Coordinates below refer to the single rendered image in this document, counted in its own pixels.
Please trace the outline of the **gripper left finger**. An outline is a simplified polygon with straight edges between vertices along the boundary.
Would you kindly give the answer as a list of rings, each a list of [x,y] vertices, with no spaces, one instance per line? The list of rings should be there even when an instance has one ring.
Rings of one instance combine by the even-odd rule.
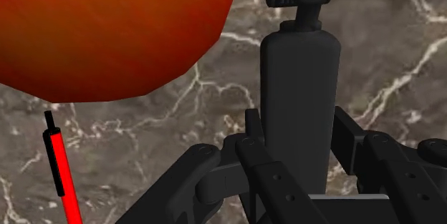
[[[250,223],[329,224],[311,198],[264,143],[257,109],[245,111],[246,134],[234,150],[249,184]],[[215,145],[189,147],[115,224],[206,224],[223,200],[203,200],[196,186],[218,167],[222,152]]]

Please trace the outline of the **red pen with black clip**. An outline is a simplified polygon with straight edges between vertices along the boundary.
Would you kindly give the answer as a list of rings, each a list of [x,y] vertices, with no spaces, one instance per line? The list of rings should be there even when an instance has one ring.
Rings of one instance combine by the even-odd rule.
[[[67,224],[83,224],[61,129],[55,125],[51,111],[45,111],[44,118],[47,129],[43,131],[42,137],[57,195],[62,200]]]

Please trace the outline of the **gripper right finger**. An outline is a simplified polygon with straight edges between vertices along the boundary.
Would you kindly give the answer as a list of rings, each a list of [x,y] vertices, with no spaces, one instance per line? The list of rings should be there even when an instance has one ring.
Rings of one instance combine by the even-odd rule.
[[[414,149],[364,130],[336,106],[331,150],[360,194],[385,194],[400,224],[447,224],[447,153],[440,139]]]

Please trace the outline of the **black handheld gimbal camera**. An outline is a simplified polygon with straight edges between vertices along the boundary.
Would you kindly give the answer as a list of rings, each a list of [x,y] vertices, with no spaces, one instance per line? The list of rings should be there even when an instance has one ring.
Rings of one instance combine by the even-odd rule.
[[[296,16],[260,46],[261,121],[265,145],[309,194],[325,193],[341,44],[322,29],[330,0],[266,0]]]

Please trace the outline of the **orange red round fruit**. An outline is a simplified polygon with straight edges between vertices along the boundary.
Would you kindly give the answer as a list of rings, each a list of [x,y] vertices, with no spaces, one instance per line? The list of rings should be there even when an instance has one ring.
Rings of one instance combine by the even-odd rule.
[[[138,97],[185,74],[233,0],[0,0],[0,84],[49,102]]]

